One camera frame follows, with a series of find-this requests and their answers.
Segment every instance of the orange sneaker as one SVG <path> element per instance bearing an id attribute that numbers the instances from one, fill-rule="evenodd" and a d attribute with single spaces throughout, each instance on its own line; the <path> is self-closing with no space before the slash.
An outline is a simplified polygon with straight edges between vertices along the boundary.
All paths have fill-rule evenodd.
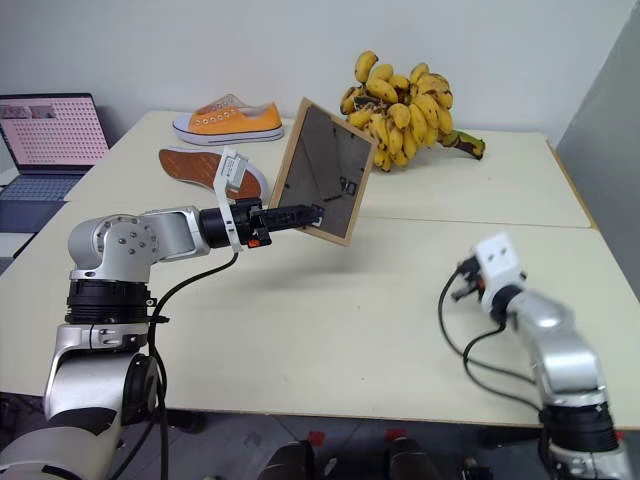
<path id="1" fill-rule="evenodd" d="M 196 145 L 266 142 L 284 135 L 275 103 L 251 107 L 231 94 L 196 110 L 193 115 L 176 118 L 173 129 L 180 139 Z"/>

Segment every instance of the robotic arm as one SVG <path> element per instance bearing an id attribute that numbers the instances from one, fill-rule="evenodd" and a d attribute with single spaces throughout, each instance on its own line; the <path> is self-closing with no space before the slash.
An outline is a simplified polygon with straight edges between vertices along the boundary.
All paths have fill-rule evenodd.
<path id="1" fill-rule="evenodd" d="M 216 177 L 221 208 L 112 215 L 72 231 L 76 266 L 44 395 L 48 423 L 0 454 L 2 480 L 103 479 L 123 427 L 150 418 L 158 365 L 140 349 L 152 320 L 147 309 L 156 305 L 146 287 L 153 264 L 265 246 L 269 232 L 319 224 L 318 207 L 262 210 L 258 198 L 229 205 L 224 191 L 239 188 L 243 162 L 225 150 Z"/>
<path id="2" fill-rule="evenodd" d="M 552 478 L 633 478 L 609 414 L 598 357 L 575 328 L 573 312 L 526 290 L 509 238 L 497 235 L 473 249 L 459 267 L 467 285 L 498 324 L 513 326 L 529 353 L 542 401 L 541 456 Z"/>

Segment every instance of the wooden picture frame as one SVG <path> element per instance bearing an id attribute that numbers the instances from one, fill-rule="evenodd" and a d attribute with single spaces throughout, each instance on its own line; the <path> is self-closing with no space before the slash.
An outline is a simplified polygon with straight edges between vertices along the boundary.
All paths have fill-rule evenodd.
<path id="1" fill-rule="evenodd" d="M 324 115 L 330 118 L 331 123 L 333 124 L 334 135 L 337 135 L 338 130 L 336 129 L 341 129 L 342 132 L 349 134 L 348 138 L 354 139 L 355 137 L 357 137 L 358 139 L 361 139 L 362 141 L 366 142 L 366 144 L 362 144 L 362 147 L 361 147 L 360 146 L 361 142 L 358 141 L 358 148 L 363 148 L 363 151 L 365 151 L 363 158 L 360 158 L 360 155 L 358 155 L 357 158 L 350 156 L 349 158 L 342 159 L 341 154 L 343 152 L 338 151 L 339 158 L 336 161 L 340 161 L 342 159 L 342 161 L 358 162 L 358 172 L 360 173 L 360 177 L 358 179 L 359 181 L 357 182 L 356 192 L 355 192 L 355 195 L 353 196 L 353 200 L 349 199 L 348 203 L 350 205 L 347 205 L 346 200 L 343 201 L 342 204 L 340 204 L 340 206 L 336 206 L 336 203 L 326 203 L 322 205 L 322 206 L 331 205 L 331 208 L 333 209 L 343 208 L 343 207 L 344 209 L 347 209 L 351 207 L 350 211 L 345 210 L 341 212 L 343 215 L 349 214 L 349 220 L 348 220 L 348 224 L 346 226 L 346 231 L 344 235 L 338 235 L 338 234 L 326 231 L 325 229 L 323 229 L 322 224 L 319 227 L 305 227 L 301 229 L 301 231 L 305 233 L 322 238 L 324 240 L 328 240 L 330 242 L 337 243 L 343 246 L 349 246 L 351 245 L 353 229 L 355 227 L 356 219 L 358 217 L 358 212 L 360 211 L 362 196 L 364 195 L 364 190 L 367 185 L 367 180 L 369 178 L 369 174 L 371 173 L 376 145 L 374 140 L 371 137 L 361 132 L 354 126 L 350 125 L 340 117 L 324 110 L 322 107 L 316 105 L 308 98 L 303 98 L 302 102 L 300 103 L 300 107 L 298 108 L 298 115 L 296 117 L 296 122 L 293 125 L 293 130 L 291 131 L 291 136 L 289 137 L 289 142 L 287 143 L 287 147 L 285 149 L 284 157 L 282 159 L 282 164 L 280 166 L 280 170 L 278 172 L 278 176 L 276 178 L 276 181 L 273 187 L 273 193 L 271 195 L 269 207 L 276 208 L 279 206 L 286 206 L 284 204 L 281 204 L 283 200 L 283 193 L 285 191 L 285 188 L 289 188 L 290 186 L 287 183 L 287 179 L 289 178 L 289 175 L 292 170 L 294 157 L 296 156 L 296 151 L 299 148 L 302 148 L 301 136 L 303 133 L 303 126 L 305 125 L 305 121 L 307 121 L 307 114 L 310 111 L 310 109 L 312 109 L 312 107 L 313 109 L 319 110 Z M 308 171 L 309 171 L 309 174 L 313 176 L 312 169 L 309 168 Z"/>

